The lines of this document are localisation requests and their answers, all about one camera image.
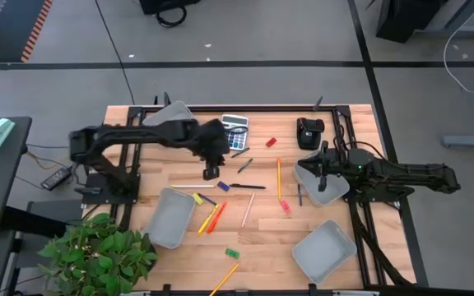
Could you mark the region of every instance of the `red eraser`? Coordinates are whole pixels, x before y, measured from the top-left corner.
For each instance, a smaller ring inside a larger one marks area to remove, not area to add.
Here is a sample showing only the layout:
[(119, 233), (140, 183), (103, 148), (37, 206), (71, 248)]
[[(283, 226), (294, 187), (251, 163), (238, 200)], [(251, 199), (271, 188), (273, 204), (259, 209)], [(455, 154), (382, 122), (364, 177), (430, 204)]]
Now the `red eraser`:
[(290, 214), (290, 207), (286, 201), (281, 201), (281, 206), (283, 207), (283, 210), (285, 210), (285, 213)]
[(277, 142), (276, 138), (270, 139), (270, 141), (267, 142), (267, 146), (270, 147), (272, 146), (275, 142)]

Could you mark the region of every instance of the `yellow pencil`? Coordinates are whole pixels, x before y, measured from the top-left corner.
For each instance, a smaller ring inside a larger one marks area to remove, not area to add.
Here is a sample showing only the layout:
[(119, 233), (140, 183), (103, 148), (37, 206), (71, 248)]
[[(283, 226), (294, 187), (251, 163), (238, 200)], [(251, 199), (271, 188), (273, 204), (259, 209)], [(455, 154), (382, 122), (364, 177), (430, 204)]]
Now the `yellow pencil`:
[(207, 223), (210, 222), (211, 217), (213, 216), (213, 214), (215, 214), (215, 212), (216, 212), (216, 210), (217, 210), (218, 208), (219, 208), (219, 205), (215, 205), (215, 207), (213, 208), (213, 210), (211, 210), (210, 215), (204, 220), (204, 223), (202, 223), (201, 228), (198, 229), (197, 235), (201, 235), (201, 234), (202, 234), (202, 231), (204, 231), (204, 229), (206, 228)]
[(224, 277), (224, 279), (222, 279), (222, 281), (217, 285), (217, 287), (213, 290), (213, 292), (211, 292), (210, 296), (213, 296), (215, 295), (215, 293), (217, 293), (217, 291), (221, 288), (221, 286), (230, 278), (231, 274), (234, 273), (237, 267), (239, 267), (239, 263), (235, 264), (234, 268), (232, 268), (231, 271)]
[(277, 196), (281, 200), (281, 159), (277, 159)]

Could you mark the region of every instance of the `green eraser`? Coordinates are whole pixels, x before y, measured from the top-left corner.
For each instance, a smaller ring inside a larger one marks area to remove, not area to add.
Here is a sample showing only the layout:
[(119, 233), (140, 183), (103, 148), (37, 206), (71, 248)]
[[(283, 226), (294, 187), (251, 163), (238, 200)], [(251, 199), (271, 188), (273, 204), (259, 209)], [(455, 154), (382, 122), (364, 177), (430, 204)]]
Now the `green eraser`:
[(232, 249), (226, 249), (226, 255), (230, 256), (230, 257), (233, 257), (235, 259), (239, 259), (239, 252), (237, 251), (234, 251)]

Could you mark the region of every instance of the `calculator display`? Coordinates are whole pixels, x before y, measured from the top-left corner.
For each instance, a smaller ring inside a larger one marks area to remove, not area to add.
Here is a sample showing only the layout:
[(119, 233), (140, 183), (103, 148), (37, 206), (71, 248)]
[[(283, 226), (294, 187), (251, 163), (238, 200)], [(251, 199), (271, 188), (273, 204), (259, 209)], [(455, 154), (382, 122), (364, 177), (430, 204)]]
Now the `calculator display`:
[(246, 119), (234, 118), (234, 117), (228, 117), (228, 116), (223, 116), (222, 121), (225, 123), (236, 123), (236, 124), (246, 124), (247, 122)]

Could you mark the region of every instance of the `floor mat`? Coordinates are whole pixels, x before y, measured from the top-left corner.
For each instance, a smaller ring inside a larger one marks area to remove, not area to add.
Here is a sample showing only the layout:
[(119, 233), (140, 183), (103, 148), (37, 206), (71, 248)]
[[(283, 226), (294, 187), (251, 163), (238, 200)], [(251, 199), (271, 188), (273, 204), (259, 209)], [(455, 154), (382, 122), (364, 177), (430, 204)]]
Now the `floor mat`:
[(0, 0), (0, 62), (26, 62), (30, 58), (52, 3)]

